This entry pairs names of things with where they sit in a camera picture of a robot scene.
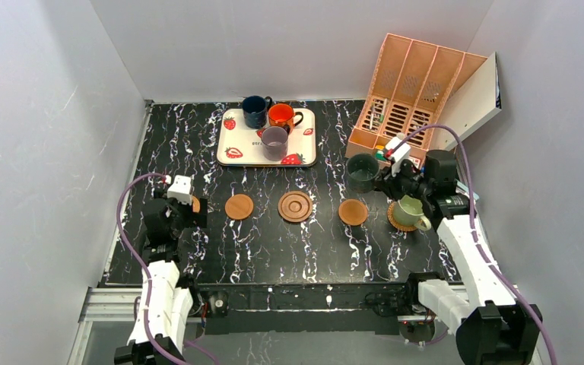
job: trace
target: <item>round wooden coaster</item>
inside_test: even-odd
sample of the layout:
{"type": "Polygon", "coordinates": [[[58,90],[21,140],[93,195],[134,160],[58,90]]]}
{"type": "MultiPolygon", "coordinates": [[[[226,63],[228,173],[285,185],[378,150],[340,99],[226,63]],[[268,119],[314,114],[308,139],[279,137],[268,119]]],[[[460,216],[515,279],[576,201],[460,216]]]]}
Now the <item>round wooden coaster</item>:
{"type": "Polygon", "coordinates": [[[386,212],[386,215],[388,216],[389,222],[391,222],[392,226],[397,228],[398,230],[400,230],[402,232],[413,232],[414,230],[416,230],[417,229],[416,226],[406,227],[406,226],[402,226],[401,224],[399,224],[395,221],[394,217],[392,216],[392,210],[396,204],[397,204],[397,202],[391,203],[391,205],[389,206],[389,210],[386,212]]]}
{"type": "Polygon", "coordinates": [[[192,196],[192,210],[194,213],[200,212],[200,201],[195,196],[192,196]]]}
{"type": "Polygon", "coordinates": [[[339,217],[349,226],[359,226],[368,218],[368,208],[356,199],[348,199],[339,205],[339,217]]]}
{"type": "Polygon", "coordinates": [[[288,222],[303,222],[312,210],[312,200],[303,192],[287,192],[278,201],[278,213],[288,222]]]}
{"type": "Polygon", "coordinates": [[[240,221],[249,217],[254,210],[254,202],[245,194],[236,194],[225,203],[225,213],[231,219],[240,221]]]}

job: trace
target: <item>marble pattern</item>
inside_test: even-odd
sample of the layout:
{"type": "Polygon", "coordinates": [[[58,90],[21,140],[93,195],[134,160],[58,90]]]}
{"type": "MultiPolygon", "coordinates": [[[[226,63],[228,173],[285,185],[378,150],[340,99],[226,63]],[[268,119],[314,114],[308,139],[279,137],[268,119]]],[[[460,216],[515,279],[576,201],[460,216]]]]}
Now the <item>marble pattern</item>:
{"type": "MultiPolygon", "coordinates": [[[[194,194],[209,199],[208,226],[182,233],[181,269],[200,283],[343,283],[405,281],[413,271],[459,276],[437,235],[401,233],[386,218],[389,200],[381,192],[357,195],[346,189],[345,147],[362,100],[292,102],[316,116],[317,162],[307,168],[223,167],[216,161],[217,137],[226,109],[238,103],[155,105],[151,110],[135,175],[155,171],[193,177],[194,194]],[[314,201],[309,219],[289,224],[278,200],[300,190],[314,201]],[[233,194],[254,201],[252,216],[233,221],[224,204],[233,194]],[[360,227],[343,224],[339,204],[358,198],[370,211],[360,227]]],[[[132,190],[124,224],[139,244],[141,207],[154,183],[132,190]]],[[[116,244],[104,285],[139,284],[139,265],[116,244]]]]}

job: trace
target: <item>strawberry print tray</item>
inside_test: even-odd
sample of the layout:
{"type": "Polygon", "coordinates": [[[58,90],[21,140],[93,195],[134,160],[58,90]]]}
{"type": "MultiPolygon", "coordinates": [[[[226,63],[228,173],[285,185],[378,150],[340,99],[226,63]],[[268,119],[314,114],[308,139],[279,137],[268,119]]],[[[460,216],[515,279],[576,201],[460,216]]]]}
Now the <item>strawberry print tray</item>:
{"type": "Polygon", "coordinates": [[[304,108],[294,108],[294,111],[303,113],[303,121],[290,133],[287,156],[281,161],[271,161],[263,156],[261,134],[264,129],[251,129],[245,125],[242,109],[226,111],[218,139],[218,162],[227,166],[312,166],[316,162],[314,113],[304,108]]]}

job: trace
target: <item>red mug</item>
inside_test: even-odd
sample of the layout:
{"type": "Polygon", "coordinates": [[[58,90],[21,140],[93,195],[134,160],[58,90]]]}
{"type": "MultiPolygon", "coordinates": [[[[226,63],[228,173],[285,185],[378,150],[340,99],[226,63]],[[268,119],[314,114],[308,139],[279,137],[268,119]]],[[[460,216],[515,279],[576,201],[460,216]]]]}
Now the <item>red mug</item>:
{"type": "Polygon", "coordinates": [[[270,125],[276,127],[282,127],[287,130],[287,133],[292,132],[292,129],[299,125],[303,121],[303,113],[294,112],[292,106],[287,104],[276,104],[270,108],[268,111],[268,118],[270,119],[270,125]]]}

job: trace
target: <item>purple cup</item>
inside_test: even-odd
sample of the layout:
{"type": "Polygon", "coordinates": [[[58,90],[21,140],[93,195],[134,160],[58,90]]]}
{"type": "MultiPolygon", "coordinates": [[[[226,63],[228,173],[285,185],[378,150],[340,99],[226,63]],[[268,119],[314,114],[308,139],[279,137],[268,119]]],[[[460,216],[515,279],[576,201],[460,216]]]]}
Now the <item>purple cup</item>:
{"type": "Polygon", "coordinates": [[[261,135],[263,154],[272,161],[283,160],[287,156],[287,131],[281,127],[269,127],[261,135]]]}

